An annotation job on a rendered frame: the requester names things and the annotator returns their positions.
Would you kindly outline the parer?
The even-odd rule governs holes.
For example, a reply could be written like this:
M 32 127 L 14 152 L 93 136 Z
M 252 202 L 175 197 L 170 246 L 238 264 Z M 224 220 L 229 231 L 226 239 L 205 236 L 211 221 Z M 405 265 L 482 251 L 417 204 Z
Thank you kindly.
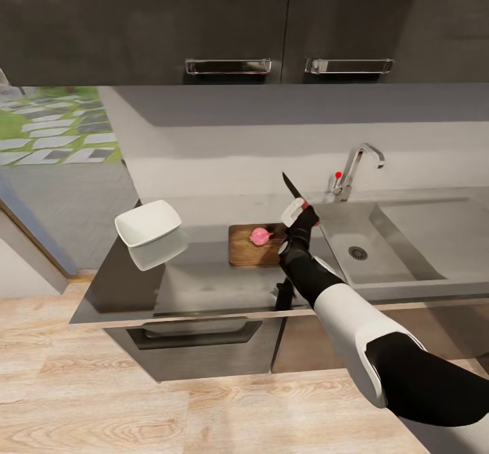
M 284 180 L 286 186 L 290 189 L 290 191 L 291 191 L 291 193 L 292 193 L 292 195 L 294 196 L 295 199 L 297 199 L 297 198 L 304 199 L 303 196 L 301 196 L 300 192 L 297 190 L 297 188 L 293 186 L 293 184 L 291 183 L 291 181 L 289 180 L 289 178 L 287 178 L 287 175 L 285 173 L 283 173 L 283 180 Z M 304 203 L 301 206 L 302 207 L 302 210 L 305 210 L 306 208 L 308 209 L 308 206 L 309 206 L 309 204 L 304 199 Z

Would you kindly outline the vidalia onion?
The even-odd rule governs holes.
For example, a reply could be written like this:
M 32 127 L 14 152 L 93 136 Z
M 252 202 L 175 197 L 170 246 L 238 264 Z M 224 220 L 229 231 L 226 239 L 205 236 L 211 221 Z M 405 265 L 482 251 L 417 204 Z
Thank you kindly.
M 272 233 L 267 232 L 265 229 L 262 229 L 261 227 L 258 227 L 253 231 L 253 235 L 251 236 L 251 239 L 257 244 L 257 245 L 264 245 L 266 242 L 269 241 L 269 235 L 272 235 Z

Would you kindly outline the cutting board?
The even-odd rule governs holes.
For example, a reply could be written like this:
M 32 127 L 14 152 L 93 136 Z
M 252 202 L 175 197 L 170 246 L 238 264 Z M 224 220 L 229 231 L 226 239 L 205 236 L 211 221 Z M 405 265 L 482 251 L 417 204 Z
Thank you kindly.
M 261 227 L 269 235 L 269 241 L 264 245 L 257 245 L 252 239 L 253 231 Z M 268 223 L 254 225 L 234 225 L 230 227 L 229 259 L 233 266 L 244 265 L 271 265 L 280 261 L 278 251 L 283 241 L 288 237 L 284 223 Z

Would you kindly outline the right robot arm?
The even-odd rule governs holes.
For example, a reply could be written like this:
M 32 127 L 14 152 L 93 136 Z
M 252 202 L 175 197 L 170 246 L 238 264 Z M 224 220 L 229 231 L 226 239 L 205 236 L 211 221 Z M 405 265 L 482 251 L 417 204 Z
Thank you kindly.
M 407 329 L 376 309 L 318 257 L 311 227 L 320 218 L 304 199 L 280 214 L 288 237 L 279 265 L 315 311 L 361 394 L 388 408 L 431 454 L 489 454 L 489 379 L 427 352 Z

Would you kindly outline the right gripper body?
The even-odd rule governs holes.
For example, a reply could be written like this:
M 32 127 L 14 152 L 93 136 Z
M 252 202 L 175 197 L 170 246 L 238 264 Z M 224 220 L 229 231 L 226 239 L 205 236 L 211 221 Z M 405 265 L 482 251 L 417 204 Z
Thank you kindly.
M 294 224 L 292 224 L 292 227 L 288 227 L 285 230 L 285 233 L 287 235 L 289 235 L 293 230 L 303 229 L 310 236 L 311 235 L 311 227 L 318 224 L 319 221 L 320 221 L 320 218 L 316 215 L 316 213 L 313 213 L 311 210 L 306 208 L 297 217 L 297 220 L 295 220 Z

